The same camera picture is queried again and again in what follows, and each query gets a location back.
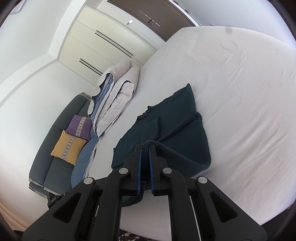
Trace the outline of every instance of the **triangular cutout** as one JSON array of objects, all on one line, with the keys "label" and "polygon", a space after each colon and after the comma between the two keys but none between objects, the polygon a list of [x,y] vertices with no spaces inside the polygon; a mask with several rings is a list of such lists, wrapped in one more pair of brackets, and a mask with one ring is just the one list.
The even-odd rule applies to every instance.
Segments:
[{"label": "triangular cutout", "polygon": [[69,223],[80,200],[81,193],[76,193],[67,203],[54,213],[54,218]]},{"label": "triangular cutout", "polygon": [[237,217],[237,213],[229,207],[216,193],[210,192],[217,214],[222,223]]}]

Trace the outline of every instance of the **yellow pillow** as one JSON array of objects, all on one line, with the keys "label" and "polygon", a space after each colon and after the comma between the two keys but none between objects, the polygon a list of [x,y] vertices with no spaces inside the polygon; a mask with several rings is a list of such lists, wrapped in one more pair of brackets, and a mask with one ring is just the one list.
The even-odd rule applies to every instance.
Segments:
[{"label": "yellow pillow", "polygon": [[51,155],[75,165],[79,153],[86,143],[87,140],[71,136],[63,131]]}]

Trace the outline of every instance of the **bed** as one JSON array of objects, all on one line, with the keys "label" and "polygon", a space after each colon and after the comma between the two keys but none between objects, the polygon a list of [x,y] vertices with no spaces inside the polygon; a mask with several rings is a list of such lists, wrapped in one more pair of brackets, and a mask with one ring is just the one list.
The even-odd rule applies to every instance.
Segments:
[{"label": "bed", "polygon": [[[99,141],[89,173],[111,172],[113,148],[147,106],[190,83],[207,134],[208,177],[258,224],[296,198],[296,51],[252,30],[179,30],[140,70],[136,93]],[[122,209],[121,229],[171,240],[167,197],[145,192]]]}]

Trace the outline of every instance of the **purple pillow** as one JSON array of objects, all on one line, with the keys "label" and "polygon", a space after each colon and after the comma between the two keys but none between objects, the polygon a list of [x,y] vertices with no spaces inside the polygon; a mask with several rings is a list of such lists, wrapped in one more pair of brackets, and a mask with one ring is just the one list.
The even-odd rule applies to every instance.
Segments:
[{"label": "purple pillow", "polygon": [[68,126],[66,133],[71,136],[79,137],[90,141],[92,125],[93,124],[91,118],[75,115],[71,120],[71,123]]}]

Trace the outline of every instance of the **beige curtain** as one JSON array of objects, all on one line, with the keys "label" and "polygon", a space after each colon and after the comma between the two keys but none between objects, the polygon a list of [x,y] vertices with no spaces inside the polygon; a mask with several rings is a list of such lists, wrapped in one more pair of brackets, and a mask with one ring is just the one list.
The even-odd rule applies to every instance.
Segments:
[{"label": "beige curtain", "polygon": [[24,231],[31,222],[26,218],[22,217],[15,210],[11,209],[3,200],[0,198],[0,212],[4,217],[5,221],[13,230]]}]

